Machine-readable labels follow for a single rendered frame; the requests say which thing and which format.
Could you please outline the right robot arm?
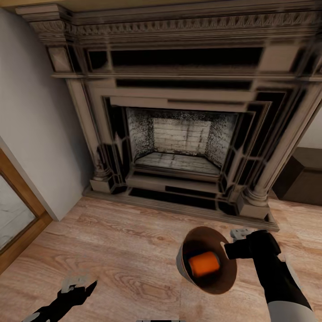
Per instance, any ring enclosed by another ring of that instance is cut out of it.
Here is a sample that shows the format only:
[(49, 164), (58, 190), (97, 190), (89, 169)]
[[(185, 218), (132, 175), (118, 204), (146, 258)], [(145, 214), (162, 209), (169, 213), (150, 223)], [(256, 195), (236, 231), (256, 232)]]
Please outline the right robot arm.
[(231, 229), (233, 243), (224, 244), (229, 260), (250, 259), (264, 287), (271, 322), (318, 322), (291, 264), (277, 256), (281, 249), (267, 230)]

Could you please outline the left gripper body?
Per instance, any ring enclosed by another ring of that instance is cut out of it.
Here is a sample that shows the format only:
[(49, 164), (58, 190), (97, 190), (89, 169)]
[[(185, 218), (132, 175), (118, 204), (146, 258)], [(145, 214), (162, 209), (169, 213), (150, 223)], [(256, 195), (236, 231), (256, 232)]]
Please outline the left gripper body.
[(74, 290), (70, 290), (68, 293), (61, 293), (59, 290), (56, 300), (62, 304), (62, 316), (64, 316), (73, 306), (82, 305), (85, 302), (85, 287), (74, 287)]

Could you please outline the trash can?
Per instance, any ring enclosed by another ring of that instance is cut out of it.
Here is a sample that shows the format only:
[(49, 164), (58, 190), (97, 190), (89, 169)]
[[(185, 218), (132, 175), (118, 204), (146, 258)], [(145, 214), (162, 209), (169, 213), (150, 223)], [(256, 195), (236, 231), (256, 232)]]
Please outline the trash can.
[[(219, 231), (207, 226), (196, 226), (186, 234), (176, 257), (180, 274), (203, 292), (214, 296), (228, 292), (237, 279), (237, 259), (229, 260), (221, 242), (229, 244)], [(181, 256), (184, 250), (194, 252), (201, 249), (215, 252), (220, 261), (220, 268), (214, 273), (211, 272), (196, 279), (190, 275), (190, 270), (188, 270), (189, 273), (185, 270)]]

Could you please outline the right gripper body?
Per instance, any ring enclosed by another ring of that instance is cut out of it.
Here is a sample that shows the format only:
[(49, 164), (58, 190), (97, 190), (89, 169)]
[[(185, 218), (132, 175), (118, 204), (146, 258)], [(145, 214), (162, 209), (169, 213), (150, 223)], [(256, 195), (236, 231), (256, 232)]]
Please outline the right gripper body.
[(247, 256), (243, 249), (242, 249), (242, 241), (243, 239), (236, 241), (234, 243), (229, 243), (229, 244), (224, 244), (225, 247), (225, 252), (229, 260), (234, 260), (234, 259), (250, 259), (253, 257)]

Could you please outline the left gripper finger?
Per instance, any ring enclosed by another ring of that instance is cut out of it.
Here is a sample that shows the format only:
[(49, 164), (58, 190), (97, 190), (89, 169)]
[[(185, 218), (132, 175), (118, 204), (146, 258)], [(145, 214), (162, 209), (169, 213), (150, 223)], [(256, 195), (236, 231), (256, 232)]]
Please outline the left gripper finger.
[(97, 285), (97, 280), (94, 281), (92, 284), (90, 284), (88, 286), (88, 288), (85, 289), (85, 299), (87, 299), (87, 297), (91, 296), (91, 294), (92, 294), (93, 290), (95, 289), (96, 285)]

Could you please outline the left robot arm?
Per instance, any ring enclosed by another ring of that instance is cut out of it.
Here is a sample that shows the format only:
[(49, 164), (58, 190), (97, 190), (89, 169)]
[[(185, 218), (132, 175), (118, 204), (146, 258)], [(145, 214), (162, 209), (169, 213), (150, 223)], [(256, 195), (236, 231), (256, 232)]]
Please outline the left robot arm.
[(23, 319), (22, 322), (58, 322), (73, 306), (82, 305), (90, 297), (97, 285), (97, 280), (85, 287), (75, 288), (74, 285), (84, 284), (88, 276), (66, 277), (57, 298), (50, 305), (39, 308)]

